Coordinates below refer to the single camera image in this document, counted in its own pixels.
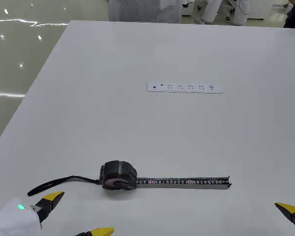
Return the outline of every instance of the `white table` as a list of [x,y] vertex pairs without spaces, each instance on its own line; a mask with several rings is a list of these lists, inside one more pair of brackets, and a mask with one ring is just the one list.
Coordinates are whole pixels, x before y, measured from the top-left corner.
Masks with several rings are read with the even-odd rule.
[[[147,92],[152,81],[224,93]],[[97,178],[114,159],[141,177],[230,174],[233,185],[107,192],[69,182],[26,196],[58,177]],[[295,236],[274,206],[295,205],[295,30],[71,22],[0,138],[0,208],[59,190],[46,236],[108,226],[117,236]]]

